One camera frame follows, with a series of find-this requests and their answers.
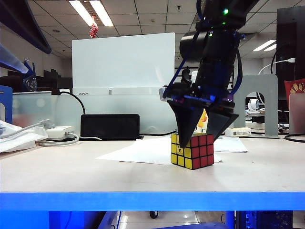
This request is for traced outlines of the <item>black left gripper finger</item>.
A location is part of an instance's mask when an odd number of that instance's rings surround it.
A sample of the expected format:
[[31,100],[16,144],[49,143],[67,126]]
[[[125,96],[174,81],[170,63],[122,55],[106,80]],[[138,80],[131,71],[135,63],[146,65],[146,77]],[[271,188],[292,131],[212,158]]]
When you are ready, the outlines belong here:
[[51,47],[41,32],[26,0],[2,0],[0,22],[46,54]]
[[0,66],[6,69],[27,73],[28,68],[14,54],[0,44]]

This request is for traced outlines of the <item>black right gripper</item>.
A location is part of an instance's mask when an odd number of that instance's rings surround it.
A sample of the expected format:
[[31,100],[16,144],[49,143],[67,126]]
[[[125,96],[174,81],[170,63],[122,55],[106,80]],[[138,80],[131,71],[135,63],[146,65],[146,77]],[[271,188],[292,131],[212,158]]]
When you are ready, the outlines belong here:
[[172,81],[166,87],[166,102],[175,113],[179,144],[185,148],[191,139],[204,110],[208,113],[207,134],[213,134],[215,141],[238,117],[233,113],[234,102],[228,98],[227,90],[233,66],[222,61],[201,61],[195,80],[176,70]]

